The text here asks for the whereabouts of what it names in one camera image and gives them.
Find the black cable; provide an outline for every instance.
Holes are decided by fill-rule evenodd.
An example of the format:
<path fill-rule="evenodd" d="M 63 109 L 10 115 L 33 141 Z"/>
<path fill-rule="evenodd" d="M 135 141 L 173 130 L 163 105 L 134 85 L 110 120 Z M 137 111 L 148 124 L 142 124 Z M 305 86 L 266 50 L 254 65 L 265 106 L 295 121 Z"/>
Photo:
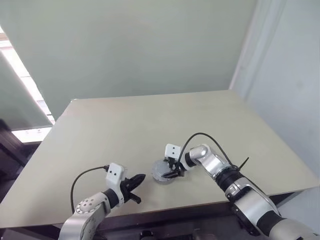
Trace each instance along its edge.
<path fill-rule="evenodd" d="M 90 168 L 86 171 L 83 171 L 82 173 L 80 173 L 76 178 L 75 180 L 73 181 L 72 183 L 72 186 L 71 186 L 71 190 L 70 190 L 70 202 L 71 202 L 71 210 L 72 210 L 72 214 L 75 213 L 75 206 L 74 206 L 74 188 L 75 188 L 75 185 L 76 185 L 76 182 L 77 180 L 85 173 L 87 172 L 90 172 L 90 171 L 93 171 L 93 170 L 97 170 L 97 169 L 104 169 L 106 171 L 108 171 L 109 169 L 109 165 L 106 165 L 106 166 L 98 166 L 98 167 L 94 167 L 94 168 Z"/>
<path fill-rule="evenodd" d="M 178 158 L 178 162 L 176 163 L 176 166 L 175 166 L 175 171 L 178 171 L 179 170 L 179 165 L 180 165 L 180 161 L 181 161 L 181 157 L 186 149 L 186 146 L 188 145 L 188 143 L 190 142 L 191 139 L 193 139 L 195 136 L 197 135 L 204 135 L 208 138 L 210 138 L 216 145 L 217 147 L 220 149 L 220 151 L 222 152 L 224 158 L 228 161 L 228 163 L 233 167 L 233 168 L 238 168 L 236 165 L 233 165 L 233 163 L 230 161 L 229 157 L 227 156 L 227 154 L 225 153 L 225 151 L 222 149 L 222 147 L 220 146 L 220 144 L 212 137 L 210 136 L 209 134 L 206 134 L 204 132 L 197 132 L 195 134 L 193 134 L 191 137 L 189 137 L 189 139 L 185 142 L 184 146 L 182 147 L 182 150 L 180 152 L 180 155 L 179 155 L 179 158 Z"/>

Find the beige table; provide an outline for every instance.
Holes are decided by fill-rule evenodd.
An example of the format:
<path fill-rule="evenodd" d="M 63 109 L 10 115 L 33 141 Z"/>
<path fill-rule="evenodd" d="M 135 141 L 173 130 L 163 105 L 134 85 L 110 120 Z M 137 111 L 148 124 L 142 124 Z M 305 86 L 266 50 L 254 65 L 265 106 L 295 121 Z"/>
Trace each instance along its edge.
<path fill-rule="evenodd" d="M 224 193 L 198 167 L 169 185 L 150 172 L 163 159 L 167 143 L 183 145 L 196 132 L 212 135 L 242 173 L 268 195 L 319 185 L 296 154 L 232 91 L 73 100 L 39 146 L 0 205 L 0 227 L 63 223 L 71 215 L 70 187 L 89 168 L 111 162 L 127 166 L 128 175 L 145 173 L 132 201 L 111 216 L 144 213 L 226 201 Z M 197 136 L 190 147 L 207 143 Z M 104 191 L 105 172 L 79 179 L 75 202 Z"/>

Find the window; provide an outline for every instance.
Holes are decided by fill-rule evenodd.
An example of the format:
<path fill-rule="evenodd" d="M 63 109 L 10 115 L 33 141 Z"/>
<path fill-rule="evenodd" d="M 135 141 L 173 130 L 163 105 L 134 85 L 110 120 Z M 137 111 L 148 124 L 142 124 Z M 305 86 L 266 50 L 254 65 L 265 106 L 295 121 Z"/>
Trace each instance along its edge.
<path fill-rule="evenodd" d="M 30 76 L 25 65 L 18 56 L 16 50 L 13 48 L 6 34 L 0 26 L 0 51 L 3 53 L 4 57 L 8 60 L 13 70 L 20 77 L 21 81 L 25 85 L 26 89 L 31 94 L 34 101 L 37 103 L 39 108 L 44 112 L 49 121 L 54 125 L 55 119 L 52 116 L 44 98 L 42 97 L 35 81 Z M 39 128 L 39 129 L 29 129 L 29 130 L 19 130 L 12 131 L 12 133 L 23 143 L 26 142 L 38 142 L 42 141 L 51 127 Z"/>

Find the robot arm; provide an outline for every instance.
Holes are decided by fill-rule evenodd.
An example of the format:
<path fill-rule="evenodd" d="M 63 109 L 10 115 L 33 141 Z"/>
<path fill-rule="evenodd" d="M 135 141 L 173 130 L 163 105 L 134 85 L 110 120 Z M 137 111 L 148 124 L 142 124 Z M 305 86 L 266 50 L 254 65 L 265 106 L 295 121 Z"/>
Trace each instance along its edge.
<path fill-rule="evenodd" d="M 59 240 L 91 240 L 97 226 L 114 207 L 121 207 L 128 200 L 140 203 L 140 197 L 131 193 L 145 179 L 145 174 L 137 174 L 128 179 L 123 166 L 111 163 L 106 175 L 108 190 L 82 200 L 74 214 L 63 224 Z"/>
<path fill-rule="evenodd" d="M 202 166 L 224 191 L 232 204 L 231 210 L 250 235 L 263 234 L 271 240 L 319 240 L 318 235 L 304 224 L 282 218 L 275 204 L 259 187 L 208 145 L 192 148 L 181 159 L 179 167 L 188 171 L 196 165 Z M 172 172 L 163 176 L 177 177 Z"/>

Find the table surface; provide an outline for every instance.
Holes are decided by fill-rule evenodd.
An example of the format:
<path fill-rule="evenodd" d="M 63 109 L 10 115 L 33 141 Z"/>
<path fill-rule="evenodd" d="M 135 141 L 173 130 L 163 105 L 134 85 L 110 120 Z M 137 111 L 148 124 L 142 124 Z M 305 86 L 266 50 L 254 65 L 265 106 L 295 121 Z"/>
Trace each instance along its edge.
<path fill-rule="evenodd" d="M 63 223 L 71 215 L 75 177 L 111 162 L 126 166 L 129 177 L 145 173 L 146 178 L 134 191 L 142 203 L 129 201 L 110 216 L 226 201 L 201 167 L 169 185 L 151 176 L 167 143 L 183 145 L 196 132 L 212 135 L 236 165 L 250 157 L 241 172 L 268 195 L 319 185 L 301 159 L 230 90 L 76 99 L 0 204 L 0 228 Z M 202 143 L 219 152 L 205 136 L 189 147 Z M 74 189 L 75 202 L 104 191 L 105 175 L 103 170 L 83 175 Z"/>

